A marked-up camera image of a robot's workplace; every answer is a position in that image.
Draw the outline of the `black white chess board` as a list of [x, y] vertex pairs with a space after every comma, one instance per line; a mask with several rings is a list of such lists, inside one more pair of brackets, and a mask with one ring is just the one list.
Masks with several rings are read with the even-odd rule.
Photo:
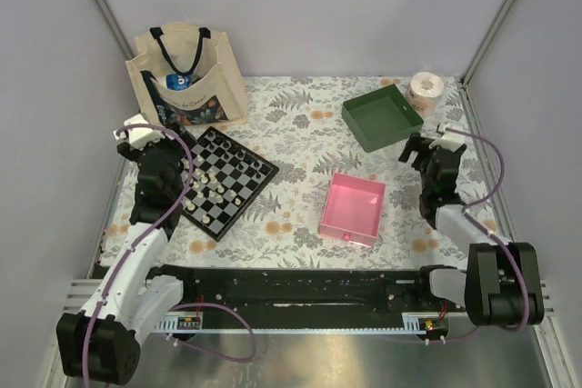
[[233, 138], [207, 128], [191, 149], [193, 181], [183, 216], [212, 239], [221, 240], [275, 178], [279, 168]]

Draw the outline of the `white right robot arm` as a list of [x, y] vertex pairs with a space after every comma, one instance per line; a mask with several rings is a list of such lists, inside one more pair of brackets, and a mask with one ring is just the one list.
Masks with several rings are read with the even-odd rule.
[[457, 192], [467, 133], [445, 129], [431, 139], [412, 133], [399, 159], [421, 179], [419, 212], [426, 222], [467, 254], [466, 269], [430, 265], [420, 269], [416, 305], [435, 311], [445, 301], [465, 309], [475, 326], [521, 330], [543, 321], [545, 307], [532, 244], [514, 243], [470, 214]]

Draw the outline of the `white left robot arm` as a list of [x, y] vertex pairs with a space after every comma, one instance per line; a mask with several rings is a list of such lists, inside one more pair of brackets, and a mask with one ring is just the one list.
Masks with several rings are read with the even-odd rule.
[[141, 346], [166, 312], [193, 307], [196, 287], [174, 276], [146, 282], [169, 243], [193, 179], [192, 145], [171, 129], [131, 123], [115, 131], [117, 151], [137, 163], [135, 204], [124, 245], [101, 283], [77, 313], [63, 313], [56, 337], [65, 375], [127, 384]]

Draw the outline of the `green plastic tray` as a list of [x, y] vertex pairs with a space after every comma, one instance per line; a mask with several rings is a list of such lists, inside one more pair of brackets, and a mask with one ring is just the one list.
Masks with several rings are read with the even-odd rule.
[[346, 100], [342, 118], [367, 153], [406, 140], [424, 124], [396, 85]]

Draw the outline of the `toilet paper roll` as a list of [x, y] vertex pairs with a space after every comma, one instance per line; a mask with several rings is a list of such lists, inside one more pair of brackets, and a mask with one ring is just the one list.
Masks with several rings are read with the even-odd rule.
[[418, 72], [411, 77], [405, 98], [419, 115], [426, 117], [434, 112], [444, 92], [445, 83], [440, 76]]

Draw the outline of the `blue white packet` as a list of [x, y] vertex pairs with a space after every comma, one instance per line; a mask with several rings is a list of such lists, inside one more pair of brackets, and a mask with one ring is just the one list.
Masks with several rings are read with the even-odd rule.
[[192, 75], [179, 75], [172, 73], [166, 76], [166, 88], [173, 91], [183, 91], [193, 83]]

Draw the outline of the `pink plastic tray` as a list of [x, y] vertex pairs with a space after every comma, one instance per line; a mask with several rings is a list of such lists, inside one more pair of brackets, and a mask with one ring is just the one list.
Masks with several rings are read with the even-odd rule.
[[385, 194], [383, 183], [335, 173], [318, 233], [373, 247], [379, 235]]

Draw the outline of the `cream canvas tote bag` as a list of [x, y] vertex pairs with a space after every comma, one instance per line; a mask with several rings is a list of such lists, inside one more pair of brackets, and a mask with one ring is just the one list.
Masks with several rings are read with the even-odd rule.
[[186, 22], [135, 38], [125, 62], [140, 113], [152, 124], [229, 125], [247, 121], [248, 98], [227, 33]]

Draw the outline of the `floral table cloth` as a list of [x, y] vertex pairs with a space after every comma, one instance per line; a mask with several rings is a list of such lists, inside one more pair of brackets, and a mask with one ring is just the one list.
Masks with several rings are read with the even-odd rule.
[[[398, 157], [402, 144], [366, 153], [343, 121], [345, 100], [405, 77], [250, 77], [249, 117], [226, 134], [278, 167], [275, 178], [219, 241], [182, 220], [159, 255], [186, 267], [416, 269], [464, 266], [455, 243], [418, 211], [419, 175]], [[371, 247], [323, 236], [318, 226], [334, 174], [386, 186], [379, 236]]]

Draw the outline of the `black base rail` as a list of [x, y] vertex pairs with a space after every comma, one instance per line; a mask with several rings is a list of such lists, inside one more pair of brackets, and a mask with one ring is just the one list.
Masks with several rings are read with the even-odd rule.
[[164, 264], [148, 278], [174, 276], [184, 284], [182, 303], [210, 303], [199, 311], [228, 313], [242, 322], [243, 313], [287, 307], [355, 306], [361, 312], [416, 313], [436, 319], [464, 314], [455, 303], [423, 293], [417, 270], [302, 270], [187, 268]]

